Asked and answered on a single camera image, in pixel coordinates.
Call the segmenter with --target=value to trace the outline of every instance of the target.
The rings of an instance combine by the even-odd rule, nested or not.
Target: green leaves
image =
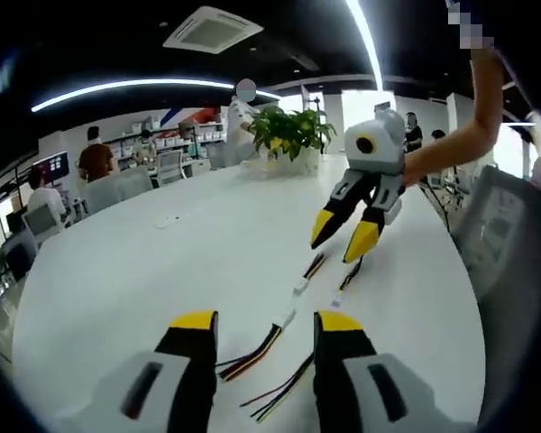
[[[331,142],[336,130],[331,124],[321,124],[322,111],[305,110],[285,113],[278,106],[269,106],[254,115],[252,131],[254,145],[257,151],[261,146],[271,148],[272,140],[280,138],[282,153],[287,153],[291,161],[300,154],[302,147],[320,149],[323,137],[326,144]]]

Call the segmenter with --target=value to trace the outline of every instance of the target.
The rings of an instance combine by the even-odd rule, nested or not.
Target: office desk
[[[180,166],[184,171],[187,178],[199,176],[201,174],[208,173],[210,171],[210,160],[208,158],[201,158],[200,160],[187,160],[183,161]],[[158,174],[156,168],[148,170],[148,174],[151,177],[155,177]]]
[[[80,408],[103,374],[153,350],[170,321],[193,310],[219,311],[220,361],[253,350],[315,255],[311,227],[345,165],[327,157],[318,178],[274,180],[248,180],[240,167],[212,171],[51,238],[30,271],[14,330],[14,381],[29,404],[49,419]],[[312,374],[261,425],[238,405],[287,380],[310,354],[312,313],[331,308],[350,270],[341,261],[361,211],[329,243],[332,258],[265,359],[219,383],[213,431],[315,431]],[[485,377],[479,311],[451,237],[419,189],[404,194],[341,310],[380,353],[431,385],[440,410],[477,420]]]

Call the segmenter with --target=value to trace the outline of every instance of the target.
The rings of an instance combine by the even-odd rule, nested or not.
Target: ceiling air conditioner
[[[218,54],[261,31],[260,25],[238,15],[202,6],[162,46]]]

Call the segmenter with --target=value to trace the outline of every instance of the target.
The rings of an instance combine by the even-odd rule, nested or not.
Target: potted plant
[[[313,174],[318,165],[323,137],[326,140],[325,144],[329,144],[331,134],[336,134],[331,124],[320,123],[321,115],[325,113],[305,110],[287,114],[277,106],[264,108],[254,115],[249,128],[254,134],[257,152],[264,147],[270,157],[287,163],[291,168],[288,169],[289,172],[302,171],[301,174]]]

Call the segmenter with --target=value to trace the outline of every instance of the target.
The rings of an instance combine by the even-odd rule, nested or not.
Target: man in brown shirt
[[[112,151],[100,141],[98,126],[88,128],[87,138],[88,147],[80,154],[78,163],[80,178],[92,182],[108,176],[112,171],[118,171]]]

